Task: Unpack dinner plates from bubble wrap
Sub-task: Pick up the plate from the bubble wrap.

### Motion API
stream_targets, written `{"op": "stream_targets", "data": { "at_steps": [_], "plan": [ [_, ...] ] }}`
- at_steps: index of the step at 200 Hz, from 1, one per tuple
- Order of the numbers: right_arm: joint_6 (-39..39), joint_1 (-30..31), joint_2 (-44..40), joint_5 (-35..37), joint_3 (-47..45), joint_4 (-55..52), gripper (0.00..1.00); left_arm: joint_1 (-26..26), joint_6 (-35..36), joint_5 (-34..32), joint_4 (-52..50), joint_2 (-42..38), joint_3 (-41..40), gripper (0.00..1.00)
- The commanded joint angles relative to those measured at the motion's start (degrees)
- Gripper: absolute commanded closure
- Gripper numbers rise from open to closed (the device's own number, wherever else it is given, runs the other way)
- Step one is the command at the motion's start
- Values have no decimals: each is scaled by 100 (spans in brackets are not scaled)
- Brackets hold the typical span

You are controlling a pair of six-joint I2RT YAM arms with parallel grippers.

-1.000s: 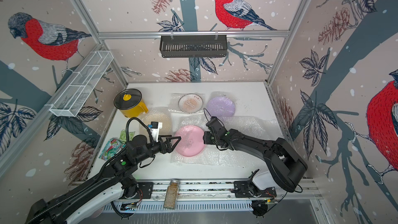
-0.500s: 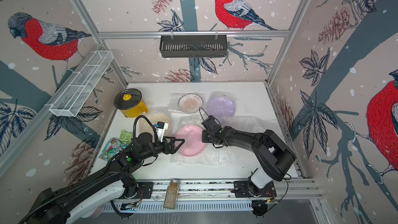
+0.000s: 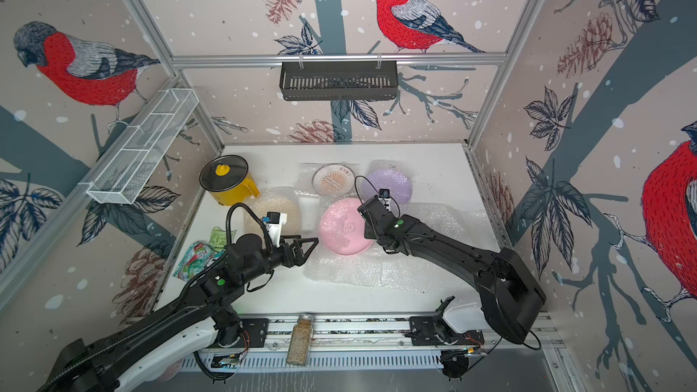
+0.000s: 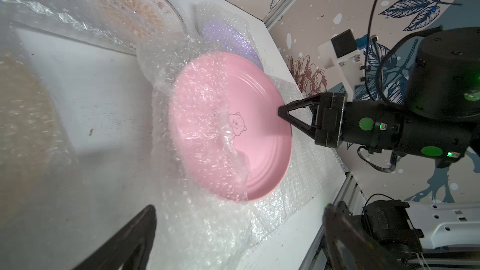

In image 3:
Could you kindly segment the clear bubble wrap sheet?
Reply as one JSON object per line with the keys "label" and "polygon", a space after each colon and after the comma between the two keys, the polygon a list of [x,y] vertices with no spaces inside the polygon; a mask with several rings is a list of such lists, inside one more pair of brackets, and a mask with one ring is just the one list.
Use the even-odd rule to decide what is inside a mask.
{"label": "clear bubble wrap sheet", "polygon": [[[457,241],[488,250],[497,241],[484,211],[461,211],[439,203],[410,203],[403,212]],[[367,288],[404,290],[463,297],[474,289],[439,266],[403,254],[388,255],[376,243],[357,255],[344,256],[319,245],[303,267],[311,281]]]}

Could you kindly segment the pink dinner plate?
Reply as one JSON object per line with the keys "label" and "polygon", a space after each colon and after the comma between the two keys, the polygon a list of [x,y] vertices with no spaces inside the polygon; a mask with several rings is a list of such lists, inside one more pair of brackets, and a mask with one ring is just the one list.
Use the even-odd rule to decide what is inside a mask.
{"label": "pink dinner plate", "polygon": [[342,256],[357,255],[374,243],[365,237],[366,223],[359,214],[361,201],[346,198],[335,201],[319,220],[319,243]]}

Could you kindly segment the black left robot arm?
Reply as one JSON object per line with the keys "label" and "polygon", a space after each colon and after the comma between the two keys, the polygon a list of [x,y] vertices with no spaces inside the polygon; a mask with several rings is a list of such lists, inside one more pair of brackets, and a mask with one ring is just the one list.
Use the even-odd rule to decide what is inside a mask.
{"label": "black left robot arm", "polygon": [[179,296],[134,325],[92,344],[78,339],[64,347],[43,391],[116,391],[214,343],[250,345],[232,304],[278,267],[300,267],[318,246],[316,238],[283,236],[264,248],[261,237],[241,236],[185,283]]}

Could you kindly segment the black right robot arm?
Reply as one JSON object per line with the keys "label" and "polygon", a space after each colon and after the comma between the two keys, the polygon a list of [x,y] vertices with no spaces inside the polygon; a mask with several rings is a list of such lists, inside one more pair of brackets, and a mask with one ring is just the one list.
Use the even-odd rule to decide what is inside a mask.
{"label": "black right robot arm", "polygon": [[429,261],[462,279],[479,294],[488,326],[513,344],[525,343],[546,294],[514,250],[492,252],[454,240],[411,215],[394,215],[377,196],[361,203],[358,213],[385,252]]}

